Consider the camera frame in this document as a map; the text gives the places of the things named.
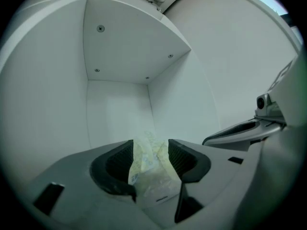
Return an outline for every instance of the plastic bag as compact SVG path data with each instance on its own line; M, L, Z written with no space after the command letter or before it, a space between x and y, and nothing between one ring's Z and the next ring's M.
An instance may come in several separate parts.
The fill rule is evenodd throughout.
M140 208L155 206L179 194L181 180L169 161L168 141L158 141L150 132L133 140L128 183L136 188Z

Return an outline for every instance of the black rectangular hole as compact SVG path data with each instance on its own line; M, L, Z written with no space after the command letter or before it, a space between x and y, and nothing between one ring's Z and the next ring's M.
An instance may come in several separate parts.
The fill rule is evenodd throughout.
M64 185L50 183L38 196L33 205L41 212L49 215L63 190Z
M240 158L237 158L237 157L231 157L230 159L228 159L228 161L241 164L243 162L243 159L240 159Z

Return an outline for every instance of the black slot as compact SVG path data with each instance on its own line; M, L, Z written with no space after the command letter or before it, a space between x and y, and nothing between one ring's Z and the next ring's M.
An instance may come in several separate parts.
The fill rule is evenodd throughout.
M241 164L243 162L243 159L240 159L240 158L237 158L237 157L231 157L230 159L228 159L228 161Z
M50 183L35 200L34 206L49 215L63 190L63 185Z
M202 205L193 197L189 197L184 184L181 185L175 223L179 223L202 209Z

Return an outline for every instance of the white wall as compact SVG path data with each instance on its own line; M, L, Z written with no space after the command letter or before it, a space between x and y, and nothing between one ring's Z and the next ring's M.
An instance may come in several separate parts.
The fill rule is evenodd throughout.
M58 0L50 0L41 2L39 4L33 5L27 9L24 9L20 12L16 12L12 18L9 24L7 25L7 28L0 39L0 48L5 44L5 42L9 39L9 37L12 35L12 33L27 19L29 19L32 15L34 15L36 12L40 11L44 7L56 2Z
M147 85L88 81L87 120L92 148L155 134Z
M212 92L193 51L155 78L148 89L159 138L201 144L219 130Z
M66 5L32 28L1 72L1 164L18 187L60 158L90 149L85 3Z
M256 97L296 55L280 27L249 0L178 0L165 15L200 59L222 129L252 118Z

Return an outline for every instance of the screw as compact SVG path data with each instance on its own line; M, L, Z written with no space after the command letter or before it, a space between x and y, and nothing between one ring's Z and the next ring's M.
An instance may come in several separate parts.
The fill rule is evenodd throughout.
M102 33L102 32L105 31L105 27L104 27L103 25L99 25L99 26L97 26L97 31L98 31L99 33Z

